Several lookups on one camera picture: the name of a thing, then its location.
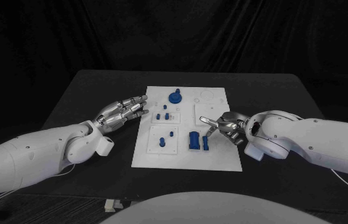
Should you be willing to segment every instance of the gray floor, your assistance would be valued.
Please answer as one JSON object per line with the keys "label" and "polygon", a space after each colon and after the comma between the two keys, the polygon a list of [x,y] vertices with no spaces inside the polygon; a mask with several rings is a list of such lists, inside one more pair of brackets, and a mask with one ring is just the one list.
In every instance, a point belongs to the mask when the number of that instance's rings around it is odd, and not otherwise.
{"label": "gray floor", "polygon": [[[115,213],[105,213],[105,200],[12,194],[0,200],[0,223],[98,224]],[[302,210],[332,224],[348,223],[344,210]]]}

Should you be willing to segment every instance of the white board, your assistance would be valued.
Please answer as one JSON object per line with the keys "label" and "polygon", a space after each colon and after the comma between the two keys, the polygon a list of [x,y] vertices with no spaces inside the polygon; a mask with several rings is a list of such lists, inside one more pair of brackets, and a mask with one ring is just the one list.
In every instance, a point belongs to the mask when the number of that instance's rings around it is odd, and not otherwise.
{"label": "white board", "polygon": [[[168,95],[180,89],[183,100],[178,104],[168,101]],[[209,151],[203,150],[203,136],[210,128],[209,125],[196,124],[199,115],[214,120],[222,116],[222,113],[229,111],[227,98],[224,88],[197,88],[197,87],[147,87],[147,105],[144,109],[150,113],[141,117],[138,138],[132,157],[132,167],[135,168],[161,168],[161,169],[190,169],[190,170],[214,170],[214,171],[242,171],[242,164],[239,159],[237,147],[219,131],[209,137]],[[155,120],[157,113],[160,113],[160,122]],[[176,116],[166,120],[166,113]],[[168,145],[173,139],[164,132],[153,130],[151,127],[161,126],[177,128],[177,146]],[[200,133],[200,150],[190,150],[191,131]],[[164,135],[166,147],[160,145],[160,136]],[[177,154],[170,153],[171,148],[177,148]],[[148,153],[148,149],[157,149],[157,153]]]}

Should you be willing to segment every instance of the black table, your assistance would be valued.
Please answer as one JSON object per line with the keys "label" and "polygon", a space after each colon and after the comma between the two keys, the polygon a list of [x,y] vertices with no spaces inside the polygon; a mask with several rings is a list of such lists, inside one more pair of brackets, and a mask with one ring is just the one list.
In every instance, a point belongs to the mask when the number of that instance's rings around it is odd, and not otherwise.
{"label": "black table", "polygon": [[[324,118],[292,74],[183,73],[82,70],[65,91],[43,129],[89,120],[115,100],[145,94],[147,86],[224,87],[232,111],[253,115],[282,110]],[[22,189],[26,194],[145,200],[186,191],[219,191],[260,197],[299,209],[347,209],[348,186],[329,169],[291,152],[259,162],[239,146],[243,172],[132,168],[140,119],[108,136],[109,156],[98,154],[65,176]]]}

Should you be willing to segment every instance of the small blue piece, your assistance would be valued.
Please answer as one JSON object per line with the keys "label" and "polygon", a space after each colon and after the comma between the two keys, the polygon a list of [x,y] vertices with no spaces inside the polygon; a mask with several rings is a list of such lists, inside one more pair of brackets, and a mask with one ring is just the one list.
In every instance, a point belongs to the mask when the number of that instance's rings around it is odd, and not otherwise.
{"label": "small blue piece", "polygon": [[164,147],[166,146],[166,142],[164,142],[164,138],[160,138],[160,146]]}
{"label": "small blue piece", "polygon": [[209,151],[209,137],[203,136],[203,150]]}
{"label": "small blue piece", "polygon": [[176,90],[176,92],[173,92],[168,96],[168,101],[173,104],[177,104],[181,101],[183,97],[180,95],[180,89]]}
{"label": "small blue piece", "polygon": [[200,150],[200,134],[197,132],[190,132],[190,149],[191,150]]}

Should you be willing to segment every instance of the robotic hand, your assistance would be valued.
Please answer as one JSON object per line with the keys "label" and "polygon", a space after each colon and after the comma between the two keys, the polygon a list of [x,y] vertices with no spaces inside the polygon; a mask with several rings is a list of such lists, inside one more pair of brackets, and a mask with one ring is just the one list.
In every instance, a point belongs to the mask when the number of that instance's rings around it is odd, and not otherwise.
{"label": "robotic hand", "polygon": [[114,142],[104,134],[142,116],[137,111],[147,96],[108,105],[94,121],[25,134],[0,144],[0,193],[30,186],[55,176],[69,165],[86,161],[96,152],[107,156]]}
{"label": "robotic hand", "polygon": [[295,151],[308,162],[348,173],[348,123],[321,119],[304,119],[283,111],[262,112],[252,117],[226,112],[217,121],[200,117],[212,127],[207,136],[220,133],[239,145],[239,133],[249,143],[245,153],[258,161],[263,155],[285,159]]}

